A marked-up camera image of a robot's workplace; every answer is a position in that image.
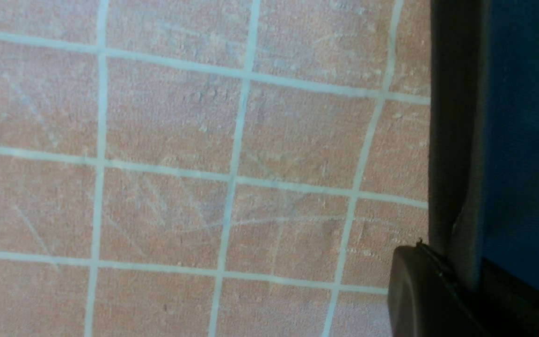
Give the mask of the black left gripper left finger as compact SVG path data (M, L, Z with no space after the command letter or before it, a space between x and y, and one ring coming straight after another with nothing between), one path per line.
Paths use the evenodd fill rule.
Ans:
M394 337L483 337L455 273L426 244L392 256L388 313Z

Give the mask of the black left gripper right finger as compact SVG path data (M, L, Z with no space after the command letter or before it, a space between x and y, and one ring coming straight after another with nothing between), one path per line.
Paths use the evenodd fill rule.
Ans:
M493 337L539 337L539 290L483 259L478 314Z

